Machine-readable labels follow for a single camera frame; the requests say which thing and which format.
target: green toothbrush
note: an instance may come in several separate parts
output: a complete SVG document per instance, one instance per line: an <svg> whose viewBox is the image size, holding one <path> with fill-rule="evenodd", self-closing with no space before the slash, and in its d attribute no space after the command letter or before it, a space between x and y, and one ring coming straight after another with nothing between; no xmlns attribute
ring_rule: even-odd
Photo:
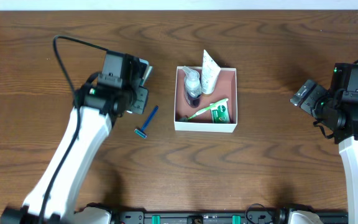
<svg viewBox="0 0 358 224"><path fill-rule="evenodd" d="M192 119L192 118L195 118L197 117L198 115L204 113L205 111L208 111L209 109L211 109L212 107L216 106L217 104L220 104L220 103L224 103L224 102L227 102L229 99L228 98L225 98L223 100L219 100L218 102L210 105L210 106L207 106L206 108L203 108L199 111L197 111L195 114L193 114L191 117L187 118L186 116L182 117L179 119L180 122L187 122L188 120Z"/></svg>

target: white box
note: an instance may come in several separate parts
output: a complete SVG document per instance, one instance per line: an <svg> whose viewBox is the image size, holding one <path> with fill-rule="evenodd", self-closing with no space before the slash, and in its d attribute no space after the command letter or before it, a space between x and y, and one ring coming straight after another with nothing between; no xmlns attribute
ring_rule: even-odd
<svg viewBox="0 0 358 224"><path fill-rule="evenodd" d="M175 107L173 111L175 130L232 133L237 126L237 70L235 68L222 68L212 95L201 95L199 107L192 108L185 100L185 72L182 68L182 66L177 67ZM201 67L190 68L197 70L201 74ZM187 117L190 117L200 109L224 98L229 99L227 101L227 108L229 110L230 124L212 123L211 110L189 120L189 122L178 121L182 116L187 115Z"/></svg>

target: wooden table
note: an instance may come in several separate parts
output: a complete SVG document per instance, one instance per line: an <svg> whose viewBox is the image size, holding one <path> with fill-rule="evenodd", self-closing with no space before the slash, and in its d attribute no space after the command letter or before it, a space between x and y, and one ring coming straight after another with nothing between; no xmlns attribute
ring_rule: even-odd
<svg viewBox="0 0 358 224"><path fill-rule="evenodd" d="M66 130L72 96L53 54L64 34L144 58L155 70L145 114L126 114L97 153L77 206L245 210L303 203L346 209L337 145L290 102L308 79L329 88L335 62L358 59L358 11L0 12L0 214L20 207ZM104 53L60 41L75 86ZM232 134L176 132L175 70L203 49L237 68ZM160 109L141 139L141 125Z"/></svg>

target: blue razor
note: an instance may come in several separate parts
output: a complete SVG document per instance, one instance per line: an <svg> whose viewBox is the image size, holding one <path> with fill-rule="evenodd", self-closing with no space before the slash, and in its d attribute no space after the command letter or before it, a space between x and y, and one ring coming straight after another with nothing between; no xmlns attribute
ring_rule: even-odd
<svg viewBox="0 0 358 224"><path fill-rule="evenodd" d="M147 138L146 133L144 133L144 130L147 128L147 126L149 125L150 121L153 119L155 113L158 110L158 106L155 106L153 111L150 113L149 117L147 118L146 122L143 124L142 128L136 128L135 129L135 133L138 134L140 137L142 138Z"/></svg>

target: clear bottle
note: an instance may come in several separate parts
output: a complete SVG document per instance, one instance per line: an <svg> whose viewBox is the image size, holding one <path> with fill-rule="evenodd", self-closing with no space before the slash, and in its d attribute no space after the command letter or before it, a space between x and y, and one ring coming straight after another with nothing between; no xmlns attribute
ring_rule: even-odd
<svg viewBox="0 0 358 224"><path fill-rule="evenodd" d="M197 108L200 105L201 97L201 83L200 74L191 68L183 67L183 71L186 73L185 77L185 98L187 103L192 108Z"/></svg>

